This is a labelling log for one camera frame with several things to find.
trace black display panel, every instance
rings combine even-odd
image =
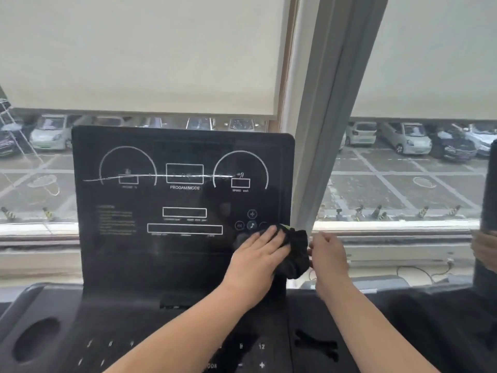
[[[102,275],[136,275],[146,285],[144,271],[161,268],[212,283],[240,232],[290,222],[290,135],[94,126],[72,133],[85,287]]]

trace person's left hand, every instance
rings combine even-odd
[[[281,248],[285,233],[276,232],[276,226],[270,226],[263,235],[254,233],[233,253],[231,263],[226,271],[220,288],[237,296],[250,310],[256,306],[271,288],[273,273],[277,265],[289,254],[290,246]]]

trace treadmill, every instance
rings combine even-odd
[[[2,373],[103,372],[221,282],[239,233],[290,222],[290,135],[72,133],[84,284],[39,283],[11,303],[0,318]],[[368,296],[442,372],[497,371],[495,298],[473,288]],[[205,371],[359,372],[316,292],[286,289],[282,276]]]

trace beige roller blind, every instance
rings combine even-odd
[[[389,0],[357,117],[497,119],[497,0]]]
[[[275,116],[290,0],[2,0],[15,107]]]

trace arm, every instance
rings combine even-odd
[[[273,272],[290,252],[276,228],[252,235],[233,254],[210,295],[154,332],[105,373],[200,373],[240,318],[266,295]]]
[[[318,294],[361,373],[438,372],[354,286],[345,250],[335,235],[314,237],[309,253]]]

